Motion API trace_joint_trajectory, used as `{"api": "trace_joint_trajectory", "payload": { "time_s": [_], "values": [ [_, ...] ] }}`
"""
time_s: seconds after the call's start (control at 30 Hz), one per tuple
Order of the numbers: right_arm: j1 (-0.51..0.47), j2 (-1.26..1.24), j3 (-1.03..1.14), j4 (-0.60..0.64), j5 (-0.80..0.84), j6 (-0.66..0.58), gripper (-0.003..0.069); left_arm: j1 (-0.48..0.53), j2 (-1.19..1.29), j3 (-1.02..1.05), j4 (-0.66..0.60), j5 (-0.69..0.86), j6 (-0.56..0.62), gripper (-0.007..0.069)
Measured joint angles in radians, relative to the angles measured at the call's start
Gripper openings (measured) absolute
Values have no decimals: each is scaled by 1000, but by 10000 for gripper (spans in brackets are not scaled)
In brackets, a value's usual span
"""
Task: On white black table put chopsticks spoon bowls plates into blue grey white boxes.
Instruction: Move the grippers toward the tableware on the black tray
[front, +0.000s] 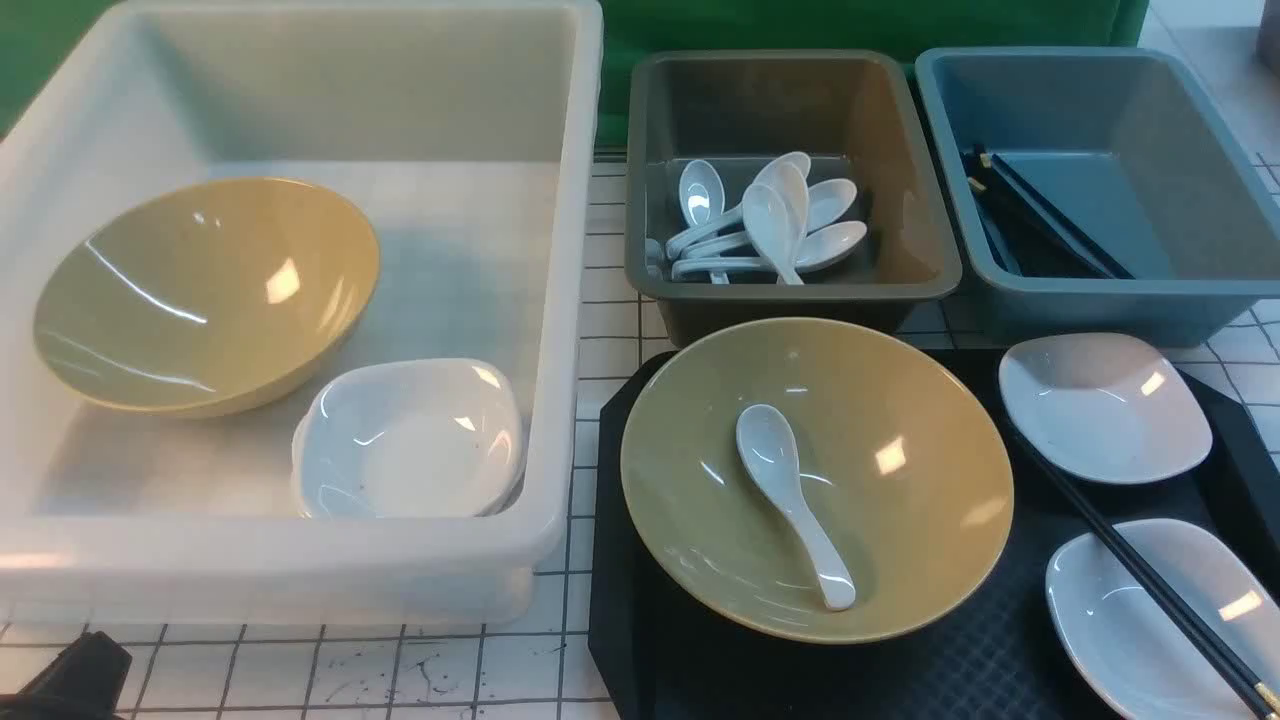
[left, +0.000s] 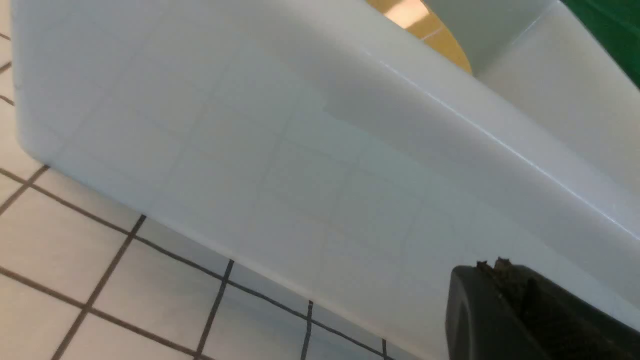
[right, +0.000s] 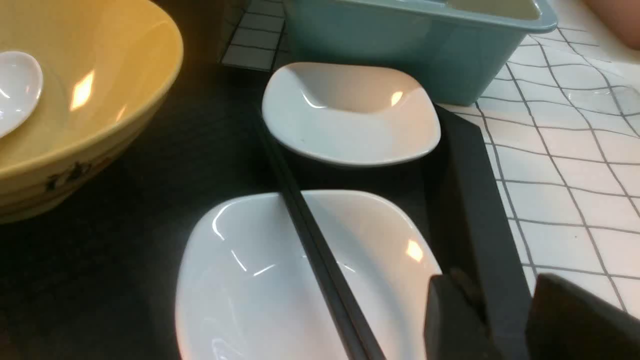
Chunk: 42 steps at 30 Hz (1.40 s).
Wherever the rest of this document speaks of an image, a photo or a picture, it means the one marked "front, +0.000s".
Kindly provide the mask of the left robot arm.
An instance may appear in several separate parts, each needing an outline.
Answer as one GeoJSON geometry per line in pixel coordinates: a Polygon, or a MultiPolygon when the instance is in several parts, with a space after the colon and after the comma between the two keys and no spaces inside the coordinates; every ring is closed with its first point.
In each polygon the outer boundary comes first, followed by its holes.
{"type": "Polygon", "coordinates": [[[115,719],[132,655],[104,632],[83,633],[14,694],[3,719],[115,719]]]}

